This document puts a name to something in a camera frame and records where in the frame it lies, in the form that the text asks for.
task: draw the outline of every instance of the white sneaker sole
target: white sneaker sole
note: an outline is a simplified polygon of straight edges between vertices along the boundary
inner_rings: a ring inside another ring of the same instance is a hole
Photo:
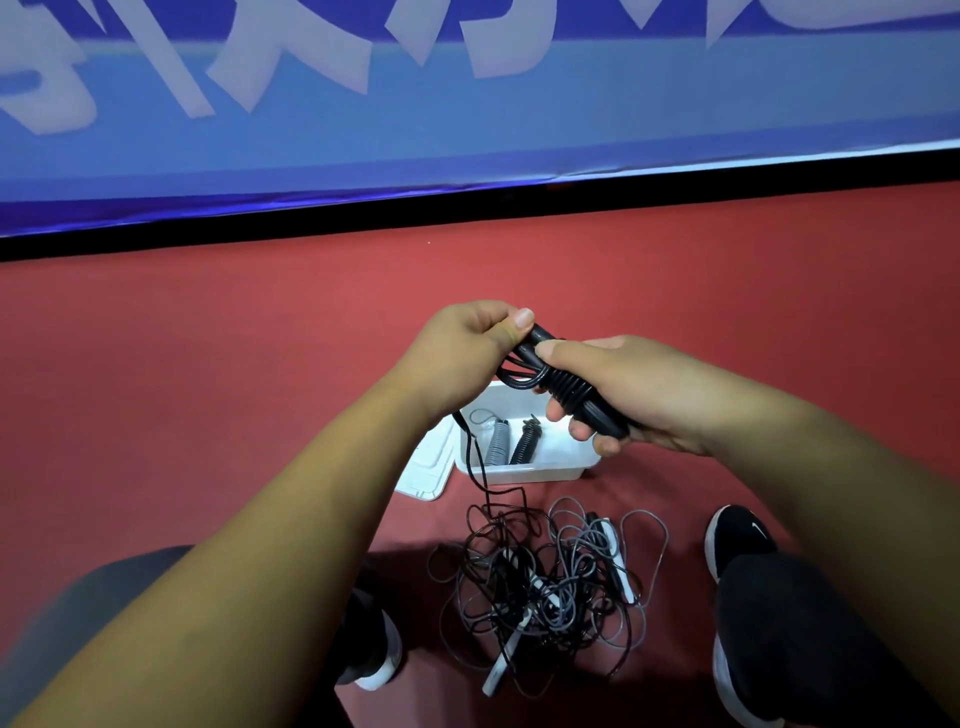
[[[383,613],[383,627],[387,632],[387,658],[373,675],[353,681],[354,685],[365,691],[375,691],[389,683],[400,667],[400,660],[403,659],[403,641],[400,639],[400,633],[396,630],[394,621],[386,612]]]
[[[707,557],[707,568],[710,571],[710,576],[713,577],[713,581],[715,581],[717,584],[720,583],[720,576],[717,574],[717,523],[720,521],[720,514],[728,508],[730,508],[730,506],[725,505],[723,508],[713,514],[713,518],[710,519],[710,525],[707,526],[707,536],[704,538],[704,555]]]
[[[727,713],[743,728],[783,728],[783,718],[777,720],[763,720],[747,710],[747,706],[740,700],[740,696],[733,689],[733,680],[730,677],[730,666],[727,664],[727,653],[720,644],[720,636],[713,638],[713,682],[717,686],[720,702],[727,709]]]

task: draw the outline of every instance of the black strip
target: black strip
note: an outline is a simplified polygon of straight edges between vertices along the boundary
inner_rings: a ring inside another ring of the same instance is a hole
[[[608,180],[534,184],[344,205],[164,220],[0,240],[0,261],[269,240],[576,212],[687,205],[960,179],[960,149]]]

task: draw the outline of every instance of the black pants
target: black pants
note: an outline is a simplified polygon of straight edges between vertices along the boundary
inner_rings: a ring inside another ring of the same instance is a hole
[[[733,684],[757,717],[819,728],[953,725],[801,559],[737,556],[720,579],[715,611]]]
[[[94,635],[190,548],[164,548],[100,567],[41,612],[0,667],[0,726],[9,725]],[[297,725],[349,728],[333,686],[369,674],[383,664],[386,654],[383,612],[366,591],[355,588],[323,674]]]
[[[44,610],[0,667],[0,726],[189,548],[108,564]],[[720,581],[716,620],[737,692],[756,716],[821,728],[952,725],[824,576],[797,558],[734,559]],[[355,589],[298,725],[349,726],[333,686],[382,664],[386,648],[382,613]]]

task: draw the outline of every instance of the forearm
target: forearm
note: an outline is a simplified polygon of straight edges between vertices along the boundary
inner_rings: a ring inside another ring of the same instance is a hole
[[[276,725],[311,687],[428,413],[381,381],[15,723]]]
[[[960,489],[807,402],[745,392],[711,450],[960,717]]]

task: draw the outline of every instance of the person's right hand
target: person's right hand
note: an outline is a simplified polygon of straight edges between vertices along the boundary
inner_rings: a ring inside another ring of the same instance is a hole
[[[637,336],[593,341],[545,341],[537,355],[556,369],[585,379],[604,399],[631,420],[631,437],[622,442],[606,435],[593,439],[598,454],[618,454],[630,440],[664,448],[711,455],[711,444],[724,426],[756,410],[756,394],[767,390],[731,372],[710,366],[665,344]],[[547,419],[564,416],[556,400]],[[570,434],[586,441],[593,431],[577,420]]]

